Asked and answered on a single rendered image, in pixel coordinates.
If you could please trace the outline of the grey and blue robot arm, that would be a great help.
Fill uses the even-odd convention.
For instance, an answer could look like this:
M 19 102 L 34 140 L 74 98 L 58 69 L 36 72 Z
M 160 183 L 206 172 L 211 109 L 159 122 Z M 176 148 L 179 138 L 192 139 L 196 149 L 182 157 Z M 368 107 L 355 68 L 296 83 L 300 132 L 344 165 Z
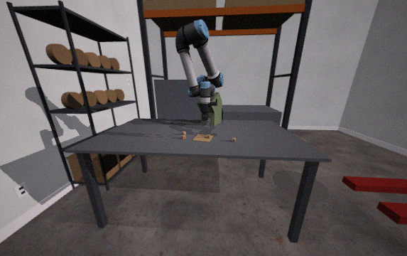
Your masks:
M 205 22 L 200 19 L 179 28 L 175 38 L 175 46 L 177 52 L 180 54 L 180 59 L 190 87 L 190 89 L 188 89 L 189 96 L 210 97 L 211 101 L 215 97 L 215 88 L 222 87 L 224 79 L 223 74 L 219 73 L 216 69 L 207 44 L 209 36 Z M 207 71 L 207 77 L 201 75 L 196 78 L 190 57 L 189 45 L 193 45 L 193 47 L 197 49 L 205 70 Z

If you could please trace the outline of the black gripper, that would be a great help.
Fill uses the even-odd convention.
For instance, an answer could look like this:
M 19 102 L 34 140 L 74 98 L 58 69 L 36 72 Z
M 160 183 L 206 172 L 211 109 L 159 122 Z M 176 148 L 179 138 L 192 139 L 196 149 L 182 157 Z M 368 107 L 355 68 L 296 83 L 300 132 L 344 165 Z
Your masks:
M 203 122 L 207 122 L 207 129 L 210 128 L 210 119 L 208 119 L 208 112 L 210 112 L 210 106 L 217 106 L 216 102 L 210 102 L 210 97 L 201 97 L 200 98 L 200 111 L 202 112 Z

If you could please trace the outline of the tan flat mat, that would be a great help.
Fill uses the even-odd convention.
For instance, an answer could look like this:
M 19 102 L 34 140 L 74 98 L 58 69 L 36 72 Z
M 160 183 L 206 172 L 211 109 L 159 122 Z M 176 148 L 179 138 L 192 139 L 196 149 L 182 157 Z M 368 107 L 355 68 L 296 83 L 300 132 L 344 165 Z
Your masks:
M 210 142 L 211 141 L 211 139 L 213 138 L 213 136 L 212 135 L 210 135 L 210 138 L 209 139 L 207 139 L 207 135 L 204 135 L 204 134 L 198 134 L 194 139 L 193 139 L 193 141 L 199 141 L 199 142 Z

